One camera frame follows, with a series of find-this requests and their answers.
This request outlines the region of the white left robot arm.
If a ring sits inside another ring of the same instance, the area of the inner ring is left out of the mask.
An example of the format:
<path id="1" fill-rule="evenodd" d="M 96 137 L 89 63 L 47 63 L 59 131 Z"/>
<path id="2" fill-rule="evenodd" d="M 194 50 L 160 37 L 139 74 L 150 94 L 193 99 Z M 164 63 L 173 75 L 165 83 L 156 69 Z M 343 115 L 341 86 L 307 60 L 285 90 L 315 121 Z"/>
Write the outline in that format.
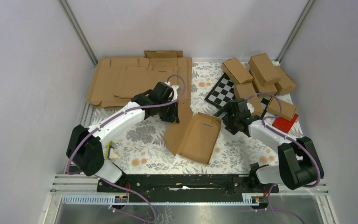
<path id="1" fill-rule="evenodd" d="M 66 151 L 69 159 L 67 173 L 94 175 L 107 180 L 113 191 L 122 191 L 126 186 L 123 172 L 105 159 L 103 147 L 117 134 L 155 115 L 164 122 L 179 123 L 178 100 L 183 96 L 178 93 L 179 89 L 170 82 L 158 82 L 153 89 L 135 95 L 122 109 L 96 125 L 76 126 Z M 76 168 L 70 169 L 70 163 Z"/>

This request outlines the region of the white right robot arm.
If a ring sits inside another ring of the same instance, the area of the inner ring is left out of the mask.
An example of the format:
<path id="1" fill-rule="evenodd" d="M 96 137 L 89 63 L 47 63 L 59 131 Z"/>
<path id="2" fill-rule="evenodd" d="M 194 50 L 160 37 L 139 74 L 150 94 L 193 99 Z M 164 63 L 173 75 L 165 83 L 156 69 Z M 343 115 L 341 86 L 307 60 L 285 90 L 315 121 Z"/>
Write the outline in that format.
<path id="1" fill-rule="evenodd" d="M 242 132 L 278 154 L 278 165 L 251 165 L 250 189 L 261 192 L 270 184 L 284 184 L 291 190 L 317 186 L 324 171 L 313 141 L 306 136 L 294 138 L 268 125 L 260 116 L 251 114 L 250 106 L 244 99 L 231 100 L 214 114 L 222 117 L 225 129 L 231 134 Z"/>

